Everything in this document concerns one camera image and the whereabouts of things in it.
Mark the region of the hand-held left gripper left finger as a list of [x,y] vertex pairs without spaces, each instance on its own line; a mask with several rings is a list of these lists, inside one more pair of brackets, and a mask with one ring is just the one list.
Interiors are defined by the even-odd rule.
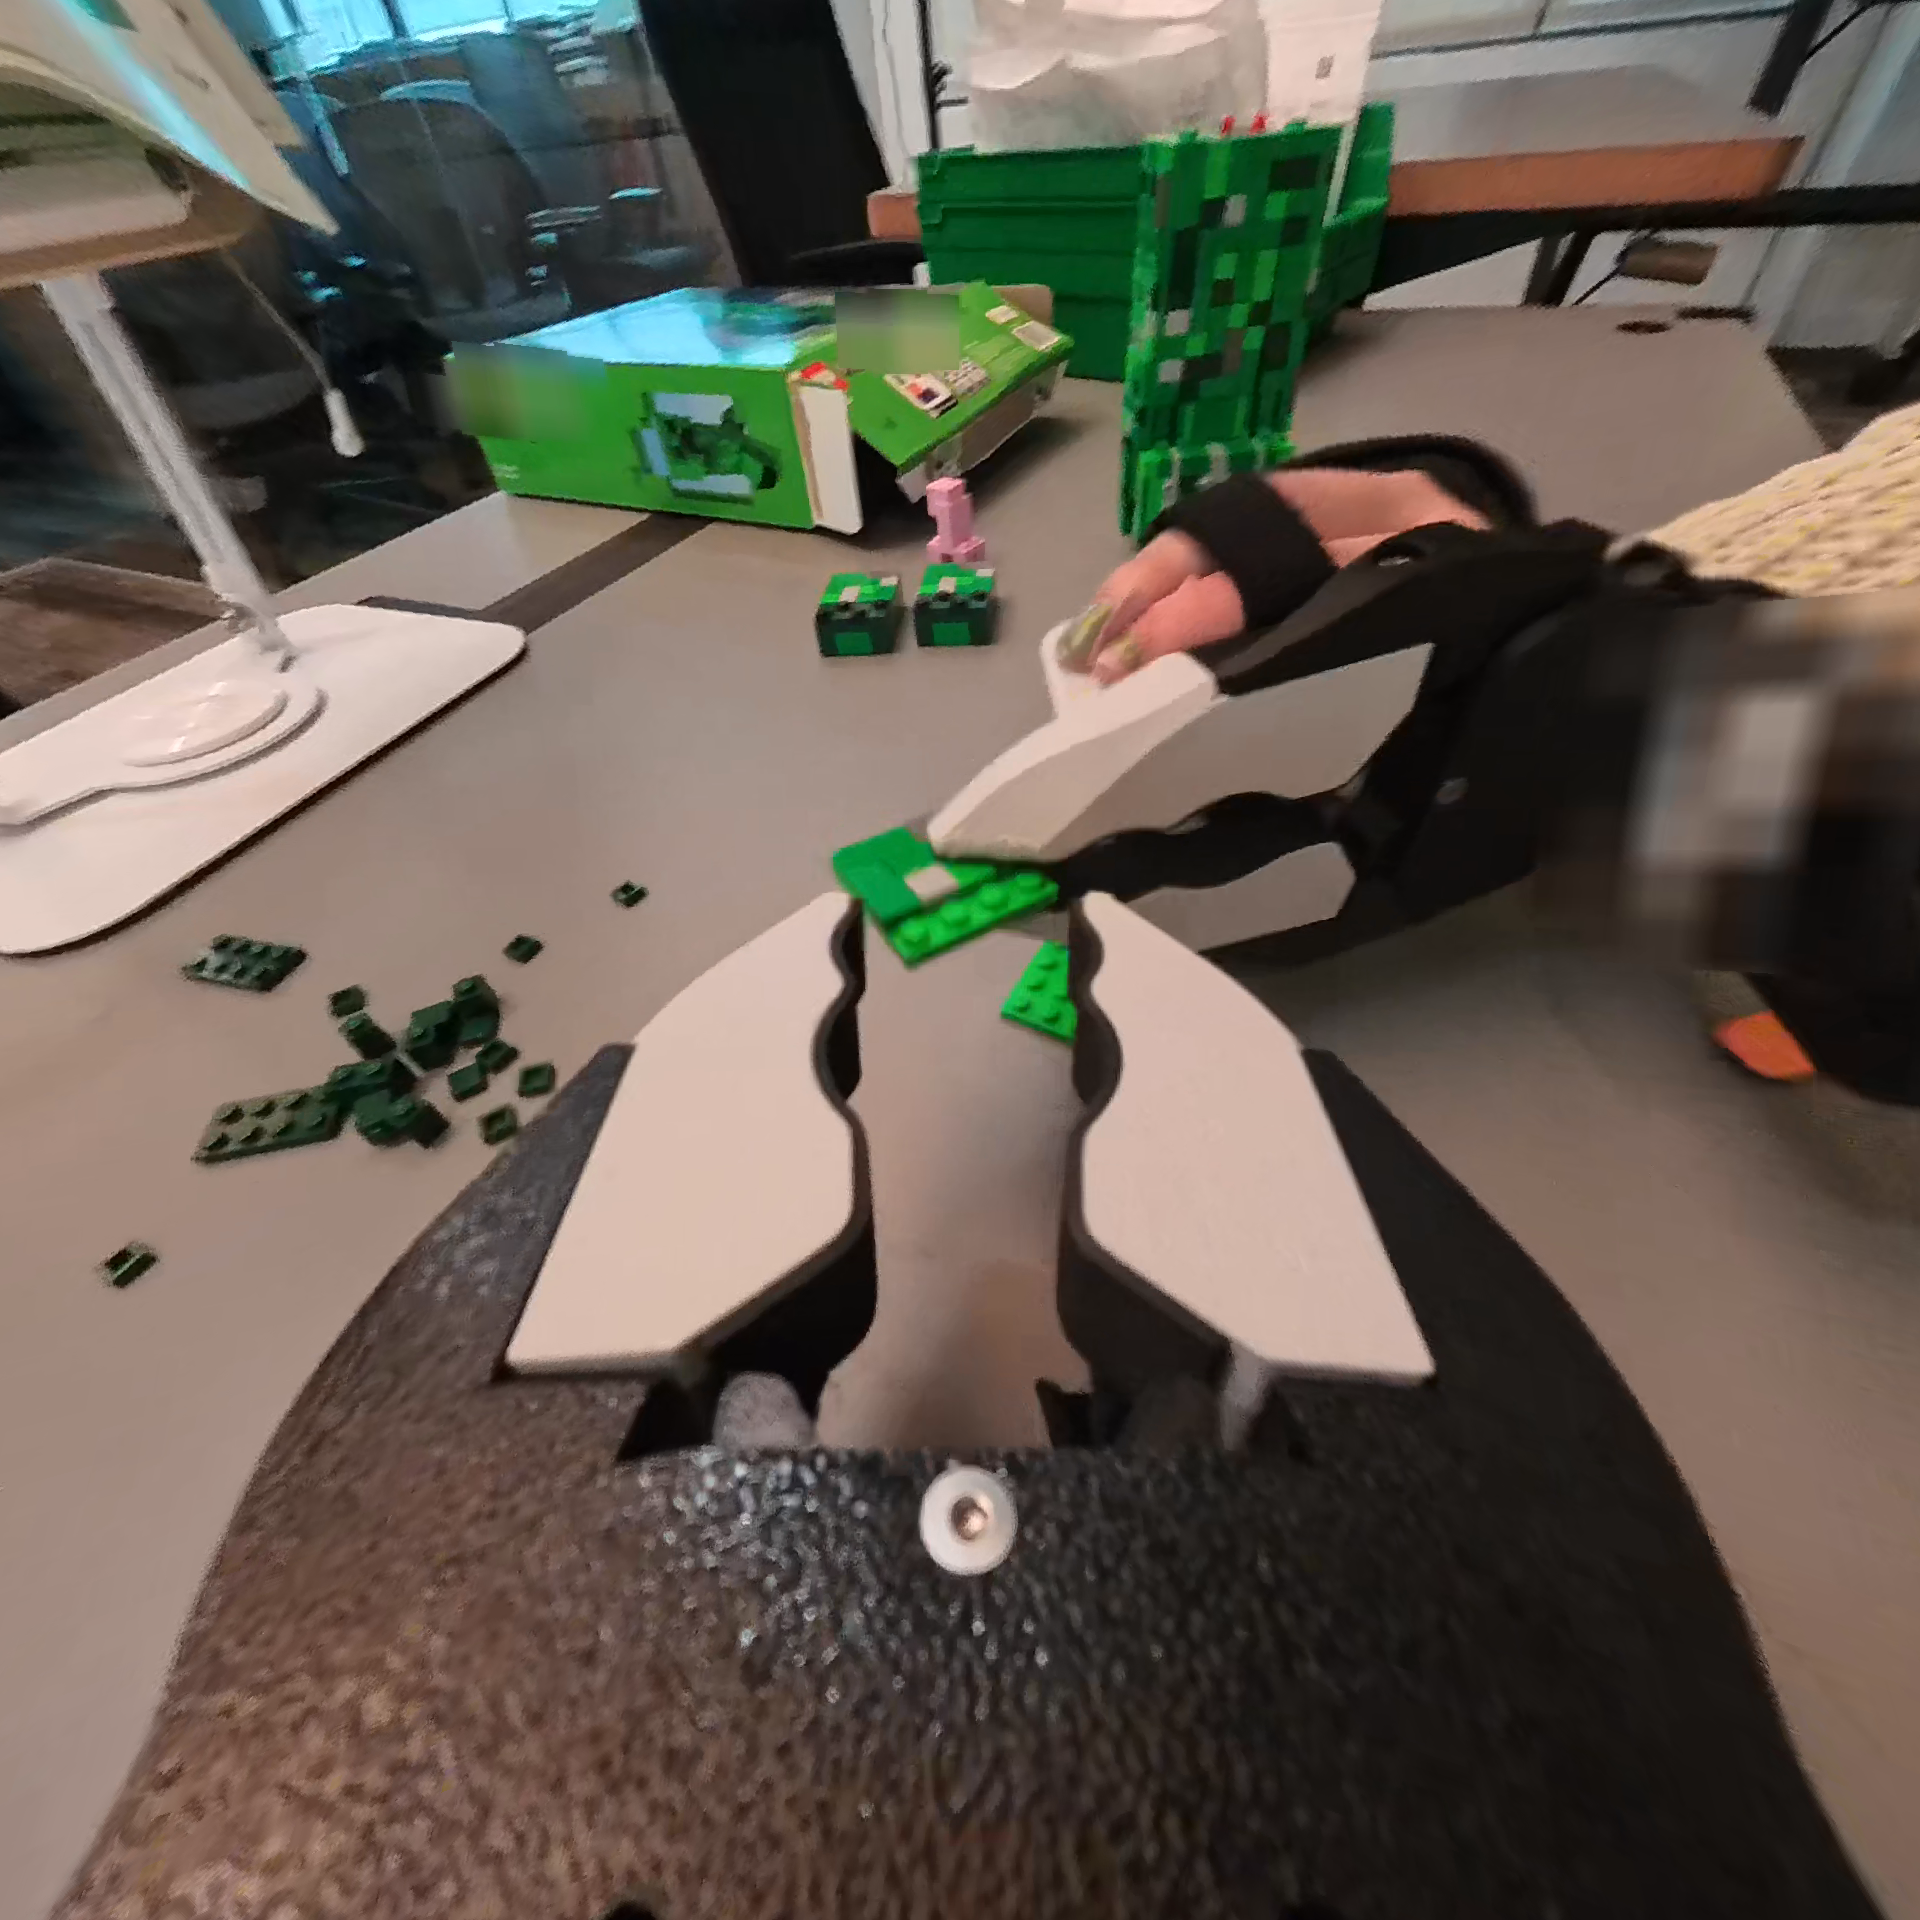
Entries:
[[863,918],[830,889],[635,1036],[503,1351],[509,1377],[686,1391],[779,1377],[807,1411],[874,1327]]

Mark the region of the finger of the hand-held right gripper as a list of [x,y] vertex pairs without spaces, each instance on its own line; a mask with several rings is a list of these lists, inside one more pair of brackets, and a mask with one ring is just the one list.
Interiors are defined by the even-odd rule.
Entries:
[[1330,922],[1356,884],[1338,839],[1102,839],[1035,865],[1066,898],[1112,897],[1194,952]]
[[934,856],[1042,874],[1063,902],[1212,891],[1296,854],[1350,874],[1344,802],[1412,715],[1410,643],[1230,690],[1198,654],[1071,695],[926,826]]

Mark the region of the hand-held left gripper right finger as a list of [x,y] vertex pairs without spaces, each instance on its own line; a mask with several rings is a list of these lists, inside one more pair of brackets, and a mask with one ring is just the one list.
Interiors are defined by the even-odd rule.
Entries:
[[1190,1383],[1237,1444],[1282,1383],[1426,1386],[1428,1339],[1287,1024],[1115,897],[1071,907],[1067,948],[1055,1302],[1095,1392]]

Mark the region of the bright green lego plate assembly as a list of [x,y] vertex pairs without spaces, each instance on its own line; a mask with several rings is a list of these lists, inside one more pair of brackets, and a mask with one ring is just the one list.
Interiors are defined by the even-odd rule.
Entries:
[[1058,882],[1040,870],[944,858],[908,827],[834,851],[831,876],[909,967],[1047,912],[1061,898]]

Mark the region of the person's right forearm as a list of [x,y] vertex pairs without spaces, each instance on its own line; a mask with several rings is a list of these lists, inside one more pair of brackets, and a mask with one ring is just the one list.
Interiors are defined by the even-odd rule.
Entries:
[[1814,604],[1916,620],[1917,404],[1741,494],[1616,539],[1602,582],[1664,608]]

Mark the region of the small green lego cube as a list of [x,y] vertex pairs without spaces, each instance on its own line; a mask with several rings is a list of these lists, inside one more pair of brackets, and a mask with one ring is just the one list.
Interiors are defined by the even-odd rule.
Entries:
[[996,569],[973,563],[926,564],[915,594],[915,636],[920,649],[984,649],[998,634]]
[[900,634],[900,582],[894,575],[836,571],[814,610],[822,659],[888,656]]

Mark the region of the scattered dark green lego pieces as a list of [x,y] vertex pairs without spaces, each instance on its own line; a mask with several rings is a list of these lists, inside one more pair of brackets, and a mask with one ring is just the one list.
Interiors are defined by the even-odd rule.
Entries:
[[[348,1131],[379,1150],[431,1148],[451,1128],[431,1095],[436,1081],[445,1100],[461,1104],[517,1072],[507,1104],[477,1121],[483,1144],[503,1146],[518,1131],[518,1102],[549,1097],[560,1081],[552,1064],[522,1064],[522,1049],[503,1039],[503,1000],[483,974],[460,977],[445,998],[414,1009],[400,1033],[372,1017],[368,991],[357,983],[326,998],[326,1017],[350,1058],[304,1088],[223,1100],[204,1123],[192,1164],[269,1160]],[[99,1275],[109,1289],[127,1289],[157,1263],[157,1249],[132,1239],[99,1264]]]

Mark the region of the built green blocky lego figure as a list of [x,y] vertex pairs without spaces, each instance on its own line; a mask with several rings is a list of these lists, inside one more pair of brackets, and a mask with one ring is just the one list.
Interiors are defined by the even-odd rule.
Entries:
[[1140,152],[1119,378],[1119,534],[1292,456],[1334,129],[1160,135]]

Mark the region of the green lego set box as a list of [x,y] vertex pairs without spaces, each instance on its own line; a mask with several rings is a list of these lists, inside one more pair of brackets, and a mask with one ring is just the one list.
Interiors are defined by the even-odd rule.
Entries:
[[444,372],[500,491],[856,538],[1023,431],[1071,360],[1052,316],[987,282],[859,290],[949,312],[912,370],[840,358],[827,290],[678,288],[499,344]]

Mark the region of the person's right hand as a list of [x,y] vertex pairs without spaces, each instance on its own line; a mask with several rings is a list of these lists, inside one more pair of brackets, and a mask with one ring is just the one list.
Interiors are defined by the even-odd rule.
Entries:
[[1095,591],[1058,660],[1115,684],[1140,666],[1274,624],[1333,571],[1428,527],[1494,521],[1424,470],[1284,467],[1171,511]]

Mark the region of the orange brick separator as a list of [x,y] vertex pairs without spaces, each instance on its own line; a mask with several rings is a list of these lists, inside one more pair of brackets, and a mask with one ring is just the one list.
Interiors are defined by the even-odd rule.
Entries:
[[1768,1010],[1717,1023],[1712,1043],[1733,1065],[1771,1086],[1804,1086],[1818,1079],[1800,1043]]

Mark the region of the green plastic crates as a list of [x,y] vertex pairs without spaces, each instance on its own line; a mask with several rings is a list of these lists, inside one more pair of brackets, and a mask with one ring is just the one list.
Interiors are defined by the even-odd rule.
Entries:
[[1396,108],[1365,103],[1350,129],[1264,120],[1215,132],[1184,130],[1124,150],[950,150],[919,160],[919,225],[934,282],[1030,282],[1052,290],[1054,323],[1071,337],[1074,378],[1119,382],[1134,337],[1134,257],[1140,204],[1158,160],[1199,160],[1244,174],[1255,144],[1274,150],[1282,195],[1280,313],[1299,347],[1359,304],[1384,236]]

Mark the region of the wooden background table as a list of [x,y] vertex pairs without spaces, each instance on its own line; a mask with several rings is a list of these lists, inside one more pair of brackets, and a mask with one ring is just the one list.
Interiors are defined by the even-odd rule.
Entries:
[[1396,160],[1367,292],[1538,244],[1525,303],[1560,304],[1604,233],[1916,225],[1916,184],[1787,186],[1799,150],[1787,135],[1739,135]]

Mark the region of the white paper bag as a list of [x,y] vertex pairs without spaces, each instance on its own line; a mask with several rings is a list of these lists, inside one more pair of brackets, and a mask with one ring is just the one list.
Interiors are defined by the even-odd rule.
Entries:
[[966,41],[981,154],[1348,124],[1380,2],[979,2]]

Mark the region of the black office chair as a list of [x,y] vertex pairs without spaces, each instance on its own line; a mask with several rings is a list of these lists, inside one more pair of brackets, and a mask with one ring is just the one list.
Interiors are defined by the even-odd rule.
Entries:
[[830,2],[640,2],[640,27],[754,290],[908,286],[919,242],[874,238],[886,174]]

